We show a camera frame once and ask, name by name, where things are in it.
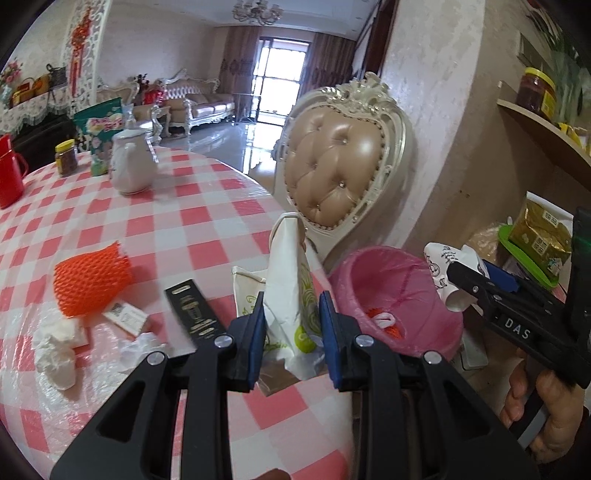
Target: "balcony door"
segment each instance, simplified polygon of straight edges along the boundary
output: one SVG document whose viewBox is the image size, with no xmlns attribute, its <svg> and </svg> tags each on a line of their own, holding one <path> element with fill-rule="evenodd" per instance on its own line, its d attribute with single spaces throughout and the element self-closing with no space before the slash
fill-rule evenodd
<svg viewBox="0 0 591 480">
<path fill-rule="evenodd" d="M 261 38 L 258 45 L 251 116 L 257 122 L 284 125 L 301 85 L 309 43 L 281 38 Z"/>
</svg>

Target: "metal screw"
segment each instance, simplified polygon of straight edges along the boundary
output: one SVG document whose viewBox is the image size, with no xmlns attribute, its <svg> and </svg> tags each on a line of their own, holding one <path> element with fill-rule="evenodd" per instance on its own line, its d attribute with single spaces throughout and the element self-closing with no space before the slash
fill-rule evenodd
<svg viewBox="0 0 591 480">
<path fill-rule="evenodd" d="M 372 346 L 374 344 L 374 338 L 369 335 L 358 335 L 355 337 L 355 343 L 362 348 Z"/>
<path fill-rule="evenodd" d="M 159 365 L 164 362 L 164 354 L 162 352 L 152 352 L 148 355 L 148 363 L 150 365 Z"/>
<path fill-rule="evenodd" d="M 220 335 L 219 337 L 216 337 L 216 339 L 213 341 L 213 344 L 218 348 L 226 348 L 233 344 L 233 342 L 234 339 L 231 336 Z"/>
<path fill-rule="evenodd" d="M 423 355 L 423 358 L 425 359 L 425 361 L 429 364 L 429 365 L 437 365 L 441 363 L 441 360 L 443 360 L 443 358 L 441 358 L 441 355 L 433 350 L 431 350 L 430 352 L 426 352 Z"/>
</svg>

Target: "wall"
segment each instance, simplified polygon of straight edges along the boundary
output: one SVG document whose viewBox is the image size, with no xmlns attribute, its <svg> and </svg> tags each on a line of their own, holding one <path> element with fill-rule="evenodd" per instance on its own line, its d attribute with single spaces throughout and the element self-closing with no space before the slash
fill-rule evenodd
<svg viewBox="0 0 591 480">
<path fill-rule="evenodd" d="M 418 251 L 417 242 L 428 241 L 413 234 L 463 118 L 483 19 L 484 0 L 401 0 L 398 6 L 382 79 L 413 125 L 416 151 L 398 207 L 384 215 L 389 231 L 381 240 L 389 245 Z"/>
<path fill-rule="evenodd" d="M 219 78 L 228 28 L 230 27 L 216 27 L 213 29 L 212 53 L 208 69 L 209 78 Z M 307 42 L 312 42 L 314 35 L 314 32 L 296 28 L 263 27 L 261 30 L 261 37 L 289 38 Z"/>
<path fill-rule="evenodd" d="M 518 30 L 548 58 L 519 1 L 401 1 L 382 77 L 411 119 L 417 152 L 400 206 L 384 219 L 386 243 L 417 255 L 430 241 L 461 246 L 515 217 L 527 190 L 558 196 L 554 179 L 568 181 L 496 105 L 498 82 L 517 90 L 523 74 Z"/>
<path fill-rule="evenodd" d="M 171 78 L 182 68 L 207 77 L 212 45 L 213 28 L 196 18 L 115 0 L 98 75 L 107 85 L 144 73 L 149 80 Z"/>
<path fill-rule="evenodd" d="M 56 0 L 29 28 L 18 43 L 10 60 L 23 63 L 22 78 L 37 78 L 47 73 L 46 65 L 63 66 L 62 54 L 66 42 L 65 26 L 72 15 L 76 0 Z"/>
<path fill-rule="evenodd" d="M 475 81 L 460 134 L 421 225 L 437 223 L 432 237 L 461 245 L 477 229 L 519 213 L 526 191 L 543 194 L 553 165 L 525 131 L 496 105 L 498 82 L 519 88 L 524 66 L 515 55 L 520 30 L 545 57 L 548 52 L 520 2 L 487 0 Z"/>
</svg>

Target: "crumpled tissue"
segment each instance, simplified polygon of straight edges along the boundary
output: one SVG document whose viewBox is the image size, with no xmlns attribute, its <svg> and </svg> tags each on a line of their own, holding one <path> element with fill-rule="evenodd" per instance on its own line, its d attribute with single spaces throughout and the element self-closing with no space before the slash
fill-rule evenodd
<svg viewBox="0 0 591 480">
<path fill-rule="evenodd" d="M 87 344 L 86 331 L 76 318 L 42 325 L 33 334 L 35 368 L 56 389 L 68 390 L 76 383 L 73 349 Z"/>
<path fill-rule="evenodd" d="M 137 367 L 149 353 L 162 352 L 168 355 L 168 345 L 162 343 L 152 332 L 141 333 L 133 341 L 119 340 L 119 372 L 127 373 Z"/>
</svg>

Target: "black packaging box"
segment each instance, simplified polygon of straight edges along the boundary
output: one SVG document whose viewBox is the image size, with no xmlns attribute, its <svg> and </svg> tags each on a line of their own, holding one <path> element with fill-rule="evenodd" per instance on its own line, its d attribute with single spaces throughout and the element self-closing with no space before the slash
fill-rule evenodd
<svg viewBox="0 0 591 480">
<path fill-rule="evenodd" d="M 170 306 L 198 346 L 204 339 L 226 333 L 212 308 L 209 306 L 193 280 L 187 280 L 164 290 Z"/>
</svg>

